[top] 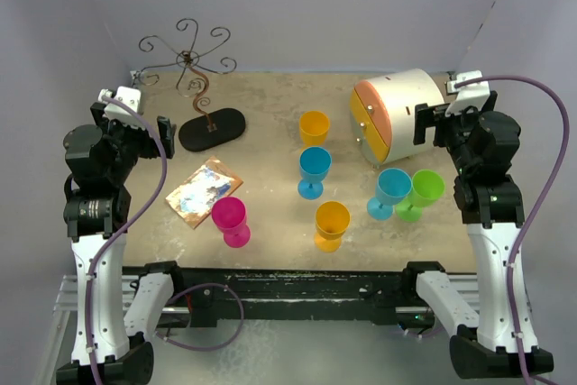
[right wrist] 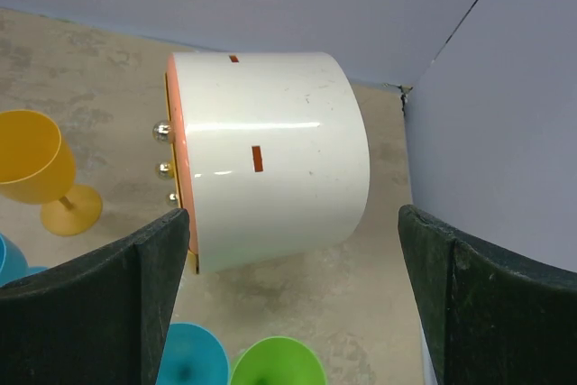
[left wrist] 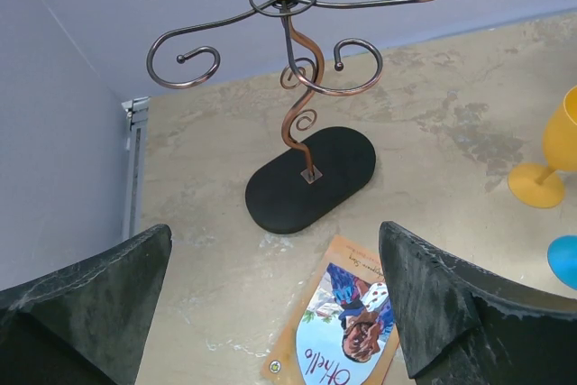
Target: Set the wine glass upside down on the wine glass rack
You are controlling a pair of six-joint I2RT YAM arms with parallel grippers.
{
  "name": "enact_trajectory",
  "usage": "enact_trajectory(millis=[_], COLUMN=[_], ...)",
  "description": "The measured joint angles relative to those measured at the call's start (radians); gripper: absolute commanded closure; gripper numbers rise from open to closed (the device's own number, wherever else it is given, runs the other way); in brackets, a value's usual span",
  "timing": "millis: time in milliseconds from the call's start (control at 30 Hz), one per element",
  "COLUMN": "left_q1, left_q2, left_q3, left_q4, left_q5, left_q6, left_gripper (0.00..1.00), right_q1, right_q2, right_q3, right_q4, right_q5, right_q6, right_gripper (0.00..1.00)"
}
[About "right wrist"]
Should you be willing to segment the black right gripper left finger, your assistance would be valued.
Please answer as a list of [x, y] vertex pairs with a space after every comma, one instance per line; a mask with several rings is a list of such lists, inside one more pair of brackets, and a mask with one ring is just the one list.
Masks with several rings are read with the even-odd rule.
[[177, 208], [1, 288], [3, 384], [153, 384], [188, 254]]

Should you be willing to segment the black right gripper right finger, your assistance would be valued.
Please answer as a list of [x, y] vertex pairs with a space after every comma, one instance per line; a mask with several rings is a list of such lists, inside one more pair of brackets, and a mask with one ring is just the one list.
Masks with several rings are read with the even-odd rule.
[[398, 236], [440, 384], [574, 384], [576, 275], [413, 205]]

